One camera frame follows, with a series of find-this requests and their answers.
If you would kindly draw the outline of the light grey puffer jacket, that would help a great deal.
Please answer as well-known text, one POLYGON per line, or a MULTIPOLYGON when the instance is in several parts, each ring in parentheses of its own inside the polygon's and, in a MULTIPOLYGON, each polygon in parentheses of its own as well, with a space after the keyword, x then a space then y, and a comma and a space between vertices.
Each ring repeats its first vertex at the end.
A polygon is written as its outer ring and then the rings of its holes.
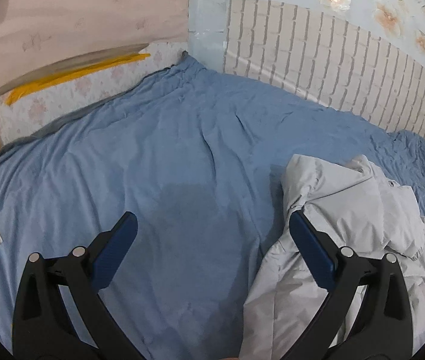
MULTIPOLYGON (((425 343, 425 217, 408 185, 386 177, 360 155, 337 165, 294 155, 282 179, 285 215, 304 211, 339 247, 362 257, 397 256, 413 322, 413 347, 425 343)), ((242 359, 279 359, 300 337, 326 297, 289 232, 262 260, 243 307, 242 359)))

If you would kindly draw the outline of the blue bed sheet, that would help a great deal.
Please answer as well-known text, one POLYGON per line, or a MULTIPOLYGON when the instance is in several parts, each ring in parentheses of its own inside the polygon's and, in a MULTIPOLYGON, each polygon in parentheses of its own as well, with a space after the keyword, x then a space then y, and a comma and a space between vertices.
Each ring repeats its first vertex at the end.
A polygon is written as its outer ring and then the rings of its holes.
POLYGON ((64 256, 123 213, 138 236, 101 297, 149 359, 237 355, 243 303, 282 233, 290 158, 365 155, 425 216, 425 140, 387 133, 191 56, 0 155, 0 341, 26 260, 64 256))

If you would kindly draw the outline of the yellow tape strip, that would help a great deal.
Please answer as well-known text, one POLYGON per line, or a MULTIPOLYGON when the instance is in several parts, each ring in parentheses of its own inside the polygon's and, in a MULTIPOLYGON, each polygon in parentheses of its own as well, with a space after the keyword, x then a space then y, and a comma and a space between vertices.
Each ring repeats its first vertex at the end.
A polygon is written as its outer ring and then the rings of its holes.
POLYGON ((121 64, 143 61, 144 59, 147 59, 150 56, 151 55, 149 53, 120 55, 114 58, 104 59, 97 63, 90 63, 84 67, 67 69, 63 72, 51 73, 35 80, 29 80, 25 84, 19 85, 14 88, 8 95, 8 98, 6 99, 5 103, 8 106, 11 106, 12 104, 14 104, 25 96, 34 94, 52 86, 57 86, 72 80, 76 80, 89 74, 100 72, 111 67, 114 68, 121 64))

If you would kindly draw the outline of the pink floral curtain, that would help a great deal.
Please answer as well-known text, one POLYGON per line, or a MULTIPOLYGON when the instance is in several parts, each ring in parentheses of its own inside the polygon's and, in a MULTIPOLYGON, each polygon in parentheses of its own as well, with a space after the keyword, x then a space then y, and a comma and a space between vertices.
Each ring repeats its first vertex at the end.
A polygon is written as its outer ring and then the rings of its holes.
POLYGON ((0 0, 0 95, 78 55, 183 42, 189 0, 0 0))

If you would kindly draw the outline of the clear plastic sheet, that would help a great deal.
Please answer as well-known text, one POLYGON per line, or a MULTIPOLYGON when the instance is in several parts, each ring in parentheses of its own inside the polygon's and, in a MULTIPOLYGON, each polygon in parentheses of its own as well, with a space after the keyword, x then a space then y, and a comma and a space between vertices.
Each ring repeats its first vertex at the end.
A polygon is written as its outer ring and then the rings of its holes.
POLYGON ((230 0, 189 0, 188 53, 206 68, 224 71, 230 0))

